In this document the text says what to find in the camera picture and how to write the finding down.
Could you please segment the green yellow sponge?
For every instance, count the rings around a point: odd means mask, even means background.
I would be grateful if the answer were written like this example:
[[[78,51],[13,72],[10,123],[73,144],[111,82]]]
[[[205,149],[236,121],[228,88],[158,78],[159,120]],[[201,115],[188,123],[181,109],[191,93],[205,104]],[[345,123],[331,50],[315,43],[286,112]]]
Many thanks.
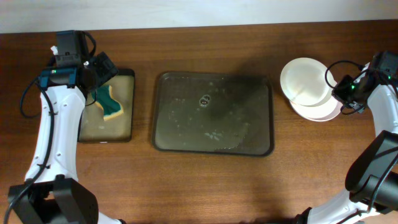
[[[111,85],[103,85],[91,93],[94,104],[103,110],[103,120],[109,121],[121,116],[124,108],[119,101],[113,97],[113,88]]]

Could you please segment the white plate top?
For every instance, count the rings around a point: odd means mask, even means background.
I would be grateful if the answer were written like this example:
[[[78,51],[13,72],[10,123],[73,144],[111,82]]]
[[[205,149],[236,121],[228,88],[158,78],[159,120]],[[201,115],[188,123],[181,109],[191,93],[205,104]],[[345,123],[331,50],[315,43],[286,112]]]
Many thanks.
[[[341,111],[340,108],[343,106],[341,102],[331,97],[324,104],[319,106],[303,106],[289,101],[293,110],[301,117],[315,122],[325,122],[332,120],[337,117]]]

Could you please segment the white plate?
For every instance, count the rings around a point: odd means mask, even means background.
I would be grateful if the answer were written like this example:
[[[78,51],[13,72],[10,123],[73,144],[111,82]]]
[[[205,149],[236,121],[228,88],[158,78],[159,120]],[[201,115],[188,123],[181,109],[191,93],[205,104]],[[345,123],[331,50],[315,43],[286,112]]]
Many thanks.
[[[332,120],[337,117],[341,111],[340,108],[343,106],[341,102],[331,97],[324,104],[319,106],[303,106],[289,101],[293,110],[301,117],[315,122],[325,122]]]
[[[336,85],[331,72],[325,75],[326,66],[312,58],[296,58],[287,63],[280,74],[280,86],[284,95],[302,106],[320,106],[331,99]]]

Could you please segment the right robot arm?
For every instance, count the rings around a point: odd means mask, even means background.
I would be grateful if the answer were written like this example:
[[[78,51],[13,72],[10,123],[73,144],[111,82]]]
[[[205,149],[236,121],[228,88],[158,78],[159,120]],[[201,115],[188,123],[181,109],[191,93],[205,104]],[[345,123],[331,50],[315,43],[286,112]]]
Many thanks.
[[[397,210],[397,54],[379,52],[358,68],[358,76],[344,76],[331,94],[351,113],[369,109],[376,137],[349,168],[345,189],[292,223],[361,223]]]

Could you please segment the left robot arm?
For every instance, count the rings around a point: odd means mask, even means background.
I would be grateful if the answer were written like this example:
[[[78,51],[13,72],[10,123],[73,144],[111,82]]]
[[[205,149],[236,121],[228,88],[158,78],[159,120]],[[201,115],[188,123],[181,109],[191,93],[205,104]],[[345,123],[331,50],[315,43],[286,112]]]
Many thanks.
[[[15,213],[22,223],[123,223],[101,213],[93,193],[76,172],[76,146],[88,94],[119,73],[86,31],[56,34],[52,58],[31,84],[40,91],[40,127],[24,183],[8,193],[4,222]]]

